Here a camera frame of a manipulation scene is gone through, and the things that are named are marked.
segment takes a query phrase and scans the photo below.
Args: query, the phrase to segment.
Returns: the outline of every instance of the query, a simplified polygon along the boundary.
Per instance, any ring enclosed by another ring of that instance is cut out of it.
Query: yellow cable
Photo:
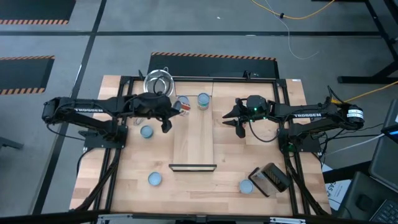
[[[279,13],[274,12],[274,11],[268,9],[267,7],[265,7],[265,6],[263,6],[263,5],[259,4],[259,3],[257,3],[255,0],[251,0],[251,1],[252,1],[254,4],[258,5],[259,7],[262,7],[263,9],[265,9],[265,10],[267,10],[267,11],[269,11],[269,12],[271,12],[271,13],[277,15],[277,16],[280,16]],[[284,18],[296,19],[296,20],[306,19],[306,18],[309,18],[309,17],[311,17],[311,16],[314,16],[315,14],[318,14],[320,11],[326,9],[327,7],[330,6],[330,4],[332,4],[332,3],[335,2],[335,1],[336,1],[336,0],[331,0],[331,2],[329,2],[326,6],[323,6],[323,7],[322,7],[321,9],[319,9],[318,11],[316,11],[316,12],[314,12],[314,13],[311,13],[311,14],[309,14],[309,15],[307,15],[307,16],[304,16],[304,17],[290,17],[290,16],[284,15]]]
[[[384,86],[384,87],[382,87],[382,88],[378,88],[377,90],[372,90],[372,91],[369,91],[369,92],[367,92],[367,93],[361,94],[361,95],[359,95],[359,96],[352,97],[352,98],[350,98],[350,99],[348,99],[348,100],[345,100],[345,102],[350,102],[350,101],[356,100],[356,99],[358,99],[358,98],[360,98],[360,97],[362,97],[362,96],[366,96],[366,95],[369,95],[369,94],[371,94],[371,93],[374,93],[374,92],[383,90],[383,89],[385,89],[385,88],[389,88],[390,86],[393,86],[393,85],[395,85],[395,84],[398,84],[398,81],[393,82],[393,83],[391,83],[391,84],[389,84],[389,85],[386,85],[386,86]],[[332,103],[341,103],[341,102],[338,101],[338,100],[334,100],[334,99],[333,99],[333,100],[332,100]]]

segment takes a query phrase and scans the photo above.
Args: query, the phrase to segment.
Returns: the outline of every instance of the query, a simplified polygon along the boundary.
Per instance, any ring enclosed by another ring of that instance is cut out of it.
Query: floor
[[[389,35],[398,36],[396,23],[382,1],[372,0]],[[310,0],[269,0],[286,15],[307,15],[325,5]],[[47,131],[40,115],[43,103],[56,96],[70,96],[88,44],[88,36],[7,36],[2,31],[91,31],[101,0],[76,2],[65,26],[0,25],[0,57],[55,55],[48,87],[39,95],[0,97],[0,136],[24,143],[22,150],[0,151],[0,216],[25,215],[32,211],[55,135]],[[336,2],[318,15],[284,20],[291,31],[377,31],[364,4]],[[272,14],[250,0],[112,0],[106,3],[99,31],[286,31]],[[146,71],[151,52],[195,52],[275,57],[281,78],[302,80],[308,104],[324,101],[327,85],[347,99],[381,85],[338,84],[337,76],[370,76],[392,62],[380,37],[288,37],[275,36],[97,36],[81,83],[79,98],[96,98],[103,75],[137,75]],[[382,123],[398,87],[361,98],[355,103],[365,112],[365,126]],[[77,136],[78,127],[68,134]],[[378,133],[374,128],[361,134]],[[331,141],[332,152],[363,138]],[[326,164],[339,168],[370,160],[376,142],[327,157]],[[52,180],[44,213],[68,210],[76,177],[76,162],[83,143],[66,139]]]

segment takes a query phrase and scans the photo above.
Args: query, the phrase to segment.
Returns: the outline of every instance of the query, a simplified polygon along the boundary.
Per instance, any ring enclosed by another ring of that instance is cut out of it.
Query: white paper
[[[324,164],[322,167],[322,172],[326,172],[329,170],[332,170],[332,168]],[[325,184],[326,193],[328,194],[328,198],[331,199],[329,200],[329,205],[332,209],[338,210],[340,203],[343,201],[344,195],[346,194],[350,183],[351,180],[341,180],[335,183]]]

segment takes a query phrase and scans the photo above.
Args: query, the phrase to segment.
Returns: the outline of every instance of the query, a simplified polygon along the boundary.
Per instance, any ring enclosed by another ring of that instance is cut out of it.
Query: black mat
[[[242,77],[247,70],[258,78],[279,78],[276,59],[271,57],[152,53],[148,73],[164,67],[172,76]]]
[[[54,56],[0,58],[0,95],[43,93]]]
[[[0,0],[0,24],[67,24],[75,0]]]

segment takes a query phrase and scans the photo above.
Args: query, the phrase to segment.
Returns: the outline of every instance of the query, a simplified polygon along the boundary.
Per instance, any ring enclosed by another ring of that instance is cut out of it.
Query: wooden table
[[[106,75],[103,78],[99,99],[116,96],[120,76]],[[286,80],[291,105],[305,105],[305,97],[300,80]],[[220,83],[220,82],[176,82],[178,95],[197,95],[207,92],[212,97],[213,110],[213,156],[217,168],[214,172],[172,172],[169,164],[173,161],[174,132],[164,134],[156,119],[145,120],[140,126],[133,126],[128,119],[129,134],[126,147],[122,150],[112,212],[121,213],[178,213],[209,215],[291,215],[289,191],[266,198],[258,189],[252,194],[239,193],[238,184],[247,179],[257,166],[275,163],[285,171],[284,158],[277,141],[258,141],[246,127],[246,138],[235,135],[231,126],[221,122],[224,114],[234,106],[236,97],[261,95],[267,100],[275,100],[273,87],[267,83]],[[134,82],[133,93],[142,92],[142,82]],[[283,102],[282,90],[279,90]],[[109,119],[106,114],[95,114],[97,119]],[[307,123],[309,119],[295,122]],[[139,134],[142,125],[154,128],[152,139],[144,139]],[[253,129],[260,138],[275,136],[278,124],[268,120],[253,123]],[[81,161],[80,171],[73,191],[70,208],[79,206],[93,190],[100,175],[104,150],[94,149]],[[325,183],[319,161],[310,153],[300,153],[305,183],[315,200],[330,212]],[[162,183],[153,187],[148,184],[148,175],[157,171],[162,174]],[[106,192],[102,194],[104,207]],[[298,209],[302,213],[300,191],[295,186]]]

